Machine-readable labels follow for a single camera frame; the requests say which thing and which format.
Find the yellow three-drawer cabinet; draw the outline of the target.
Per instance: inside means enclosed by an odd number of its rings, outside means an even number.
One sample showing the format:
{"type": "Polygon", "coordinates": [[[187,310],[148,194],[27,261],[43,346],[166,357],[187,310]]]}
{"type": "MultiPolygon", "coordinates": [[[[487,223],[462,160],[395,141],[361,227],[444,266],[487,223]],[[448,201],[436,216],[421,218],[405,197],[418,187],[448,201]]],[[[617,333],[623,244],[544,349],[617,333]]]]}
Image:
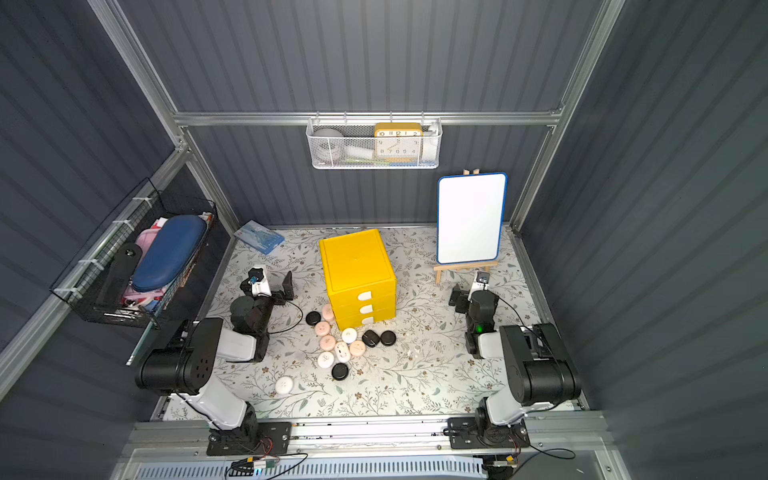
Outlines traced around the yellow three-drawer cabinet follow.
{"type": "Polygon", "coordinates": [[[342,330],[396,316],[397,279],[377,229],[319,241],[326,291],[342,330]]]}

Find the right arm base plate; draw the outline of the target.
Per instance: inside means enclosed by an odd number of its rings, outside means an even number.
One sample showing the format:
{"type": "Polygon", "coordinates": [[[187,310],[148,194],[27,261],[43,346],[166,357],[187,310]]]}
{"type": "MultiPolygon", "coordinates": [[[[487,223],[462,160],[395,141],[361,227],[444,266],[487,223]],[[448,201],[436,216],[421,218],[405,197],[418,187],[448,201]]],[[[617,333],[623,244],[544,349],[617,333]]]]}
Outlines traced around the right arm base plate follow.
{"type": "Polygon", "coordinates": [[[530,446],[522,423],[498,426],[476,417],[451,417],[443,434],[454,450],[505,449],[517,450],[530,446]]]}

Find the black earphone case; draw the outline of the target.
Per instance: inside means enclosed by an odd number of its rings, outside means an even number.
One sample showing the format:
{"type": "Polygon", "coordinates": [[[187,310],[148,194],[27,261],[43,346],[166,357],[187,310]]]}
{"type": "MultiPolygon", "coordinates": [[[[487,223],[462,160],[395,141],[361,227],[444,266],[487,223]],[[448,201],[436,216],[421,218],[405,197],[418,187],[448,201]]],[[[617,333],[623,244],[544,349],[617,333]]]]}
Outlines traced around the black earphone case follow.
{"type": "Polygon", "coordinates": [[[380,336],[373,330],[366,330],[362,336],[361,341],[367,348],[375,348],[380,342],[380,336]]]}
{"type": "Polygon", "coordinates": [[[322,320],[322,316],[318,311],[310,311],[305,316],[305,322],[307,325],[314,327],[322,320]]]}
{"type": "Polygon", "coordinates": [[[346,363],[336,363],[331,369],[332,378],[335,381],[345,380],[349,375],[349,367],[346,363]]]}
{"type": "Polygon", "coordinates": [[[384,346],[393,346],[397,341],[397,335],[394,331],[386,330],[380,335],[380,342],[384,346]]]}

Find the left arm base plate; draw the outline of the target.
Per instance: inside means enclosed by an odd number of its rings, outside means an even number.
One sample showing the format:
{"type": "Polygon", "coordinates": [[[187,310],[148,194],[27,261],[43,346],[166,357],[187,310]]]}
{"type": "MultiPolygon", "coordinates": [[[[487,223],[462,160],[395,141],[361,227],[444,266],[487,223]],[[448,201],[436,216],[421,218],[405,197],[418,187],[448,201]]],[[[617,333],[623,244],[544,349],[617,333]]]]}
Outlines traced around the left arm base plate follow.
{"type": "Polygon", "coordinates": [[[283,455],[288,450],[293,424],[263,422],[232,430],[211,429],[206,454],[223,456],[283,455]]]}

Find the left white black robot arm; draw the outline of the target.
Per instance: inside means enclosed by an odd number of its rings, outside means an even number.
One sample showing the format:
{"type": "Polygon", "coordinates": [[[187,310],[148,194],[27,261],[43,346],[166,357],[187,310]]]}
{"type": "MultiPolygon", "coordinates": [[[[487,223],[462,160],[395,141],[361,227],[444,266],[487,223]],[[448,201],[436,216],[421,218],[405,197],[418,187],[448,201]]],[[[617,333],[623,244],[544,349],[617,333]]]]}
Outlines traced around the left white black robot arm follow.
{"type": "Polygon", "coordinates": [[[233,393],[214,367],[217,360],[250,364],[265,359],[273,308],[295,298],[292,274],[273,291],[266,269],[253,267],[240,287],[244,294],[231,304],[230,329],[220,317],[168,322],[138,366],[136,384],[175,396],[201,415],[209,427],[209,456],[279,456],[288,450],[292,424],[261,423],[253,406],[233,393]]]}

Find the black earphone case bottom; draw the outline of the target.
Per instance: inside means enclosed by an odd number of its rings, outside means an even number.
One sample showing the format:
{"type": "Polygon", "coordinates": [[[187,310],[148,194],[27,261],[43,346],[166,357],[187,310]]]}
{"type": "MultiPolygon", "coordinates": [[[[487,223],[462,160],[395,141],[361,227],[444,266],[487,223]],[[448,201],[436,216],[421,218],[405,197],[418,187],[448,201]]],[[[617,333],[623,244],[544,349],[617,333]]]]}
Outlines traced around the black earphone case bottom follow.
{"type": "Polygon", "coordinates": [[[336,363],[331,369],[332,378],[335,381],[345,380],[349,375],[349,367],[346,363],[336,363]]]}

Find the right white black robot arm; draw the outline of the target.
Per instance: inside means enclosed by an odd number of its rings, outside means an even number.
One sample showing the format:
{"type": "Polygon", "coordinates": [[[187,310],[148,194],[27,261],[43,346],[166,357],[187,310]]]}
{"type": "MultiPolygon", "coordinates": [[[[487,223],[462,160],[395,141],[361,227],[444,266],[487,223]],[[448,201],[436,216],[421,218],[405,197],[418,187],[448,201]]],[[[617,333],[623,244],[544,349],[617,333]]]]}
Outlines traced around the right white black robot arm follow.
{"type": "Polygon", "coordinates": [[[443,434],[457,450],[530,445],[524,419],[551,411],[582,393],[582,382],[551,323],[497,326],[501,298],[487,289],[452,289],[449,304],[466,319],[465,344],[476,360],[503,362],[506,385],[482,398],[472,418],[454,417],[443,434]]]}

